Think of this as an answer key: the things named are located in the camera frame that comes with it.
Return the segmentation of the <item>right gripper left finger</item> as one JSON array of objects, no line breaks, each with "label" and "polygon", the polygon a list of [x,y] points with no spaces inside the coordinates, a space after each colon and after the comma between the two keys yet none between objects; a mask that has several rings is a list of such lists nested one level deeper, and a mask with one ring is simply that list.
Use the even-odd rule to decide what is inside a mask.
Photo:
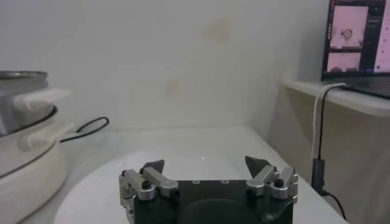
[{"label": "right gripper left finger", "polygon": [[119,174],[119,203],[124,208],[132,208],[134,198],[152,201],[156,196],[176,199],[180,195],[179,182],[165,177],[162,172],[163,159],[147,162],[137,172],[123,170]]}]

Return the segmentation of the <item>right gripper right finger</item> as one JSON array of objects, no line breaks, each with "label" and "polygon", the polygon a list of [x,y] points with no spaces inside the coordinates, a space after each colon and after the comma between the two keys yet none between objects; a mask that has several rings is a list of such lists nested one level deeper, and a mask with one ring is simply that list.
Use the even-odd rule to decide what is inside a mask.
[{"label": "right gripper right finger", "polygon": [[287,166],[279,171],[269,161],[251,156],[245,156],[245,162],[252,176],[246,186],[255,197],[269,193],[276,200],[297,201],[299,175],[294,168]]}]

